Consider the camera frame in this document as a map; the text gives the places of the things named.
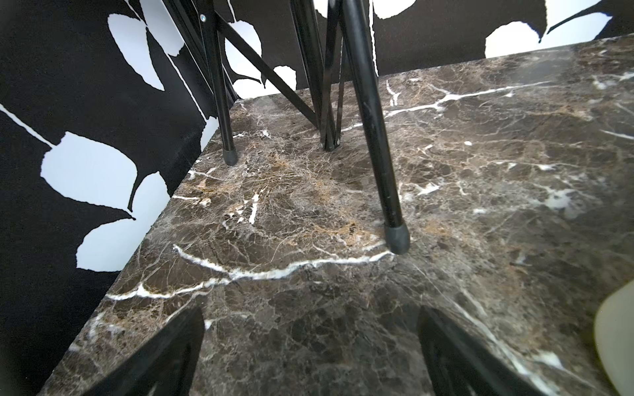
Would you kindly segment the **white plastic storage box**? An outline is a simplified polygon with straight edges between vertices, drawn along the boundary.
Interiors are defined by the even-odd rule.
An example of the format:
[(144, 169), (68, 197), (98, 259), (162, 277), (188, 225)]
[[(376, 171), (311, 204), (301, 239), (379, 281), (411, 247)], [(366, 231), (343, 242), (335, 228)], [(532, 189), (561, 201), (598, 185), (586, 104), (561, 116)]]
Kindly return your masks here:
[(610, 295), (594, 320), (599, 359), (614, 389), (633, 395), (633, 281)]

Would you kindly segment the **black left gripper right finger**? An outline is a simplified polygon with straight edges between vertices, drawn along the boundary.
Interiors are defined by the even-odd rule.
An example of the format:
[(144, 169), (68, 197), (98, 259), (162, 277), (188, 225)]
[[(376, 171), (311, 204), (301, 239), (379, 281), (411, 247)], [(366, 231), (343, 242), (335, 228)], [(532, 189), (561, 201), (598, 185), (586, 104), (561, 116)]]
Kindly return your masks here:
[(541, 394), (441, 310), (421, 307), (417, 332), (434, 394)]

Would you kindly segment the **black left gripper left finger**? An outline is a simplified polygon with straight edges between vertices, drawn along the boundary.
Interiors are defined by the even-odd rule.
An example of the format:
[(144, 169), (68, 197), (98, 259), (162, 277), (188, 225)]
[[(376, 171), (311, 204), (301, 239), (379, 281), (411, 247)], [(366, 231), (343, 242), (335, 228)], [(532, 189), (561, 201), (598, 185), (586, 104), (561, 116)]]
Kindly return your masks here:
[(199, 307), (175, 316), (86, 395), (188, 395), (205, 324)]

